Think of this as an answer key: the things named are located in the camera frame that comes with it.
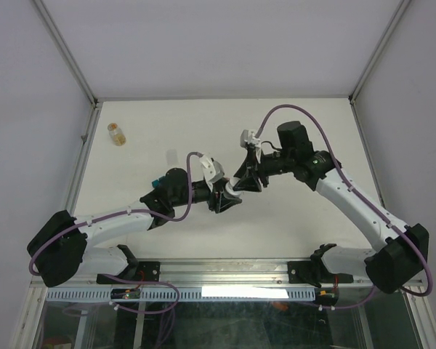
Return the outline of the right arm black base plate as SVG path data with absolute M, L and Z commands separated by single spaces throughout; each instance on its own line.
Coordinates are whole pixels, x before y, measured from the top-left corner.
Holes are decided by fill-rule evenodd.
M 322 284 L 352 284 L 353 276 L 328 272 L 321 262 L 298 260 L 287 262 L 288 282 L 290 284 L 309 284 L 322 287 Z

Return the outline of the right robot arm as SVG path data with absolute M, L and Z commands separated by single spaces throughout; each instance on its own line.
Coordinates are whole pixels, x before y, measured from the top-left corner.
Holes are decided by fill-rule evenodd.
M 234 175 L 235 191 L 260 192 L 273 175 L 291 173 L 298 181 L 336 206 L 365 236 L 368 249 L 324 244 L 311 255 L 307 282 L 318 286 L 335 274 L 369 278 L 386 294 L 396 292 L 424 270 L 429 233 L 410 226 L 372 202 L 355 187 L 328 151 L 315 151 L 306 128 L 298 121 L 277 128 L 280 149 L 263 154 L 259 133 L 245 130 L 240 145 L 246 158 Z

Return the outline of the white pill bottle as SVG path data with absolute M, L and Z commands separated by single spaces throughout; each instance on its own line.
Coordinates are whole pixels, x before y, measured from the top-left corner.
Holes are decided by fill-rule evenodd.
M 225 184 L 225 193 L 230 198 L 231 197 L 233 197 L 233 198 L 240 198 L 241 194 L 242 194 L 241 191 L 239 191 L 239 190 L 236 191 L 236 190 L 233 189 L 231 181 L 226 182 L 226 184 Z

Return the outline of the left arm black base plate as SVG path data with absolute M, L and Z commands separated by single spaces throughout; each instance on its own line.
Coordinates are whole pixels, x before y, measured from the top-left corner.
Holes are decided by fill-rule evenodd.
M 98 274 L 97 284 L 123 284 L 118 281 L 123 279 L 131 284 L 139 284 L 141 281 L 159 281 L 161 263 L 159 261 L 139 261 L 136 265 L 128 265 L 119 274 L 112 278 L 105 274 Z

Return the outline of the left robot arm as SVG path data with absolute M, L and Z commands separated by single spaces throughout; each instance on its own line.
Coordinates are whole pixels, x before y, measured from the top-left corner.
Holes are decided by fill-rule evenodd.
M 83 217 L 58 211 L 27 246 L 29 271 L 48 287 L 86 274 L 98 279 L 115 276 L 125 283 L 136 280 L 138 259 L 129 247 L 103 247 L 102 243 L 181 222 L 194 204 L 204 202 L 210 211 L 221 213 L 242 202 L 238 182 L 237 177 L 209 170 L 202 180 L 193 182 L 188 171 L 173 168 L 153 182 L 151 192 L 121 209 Z

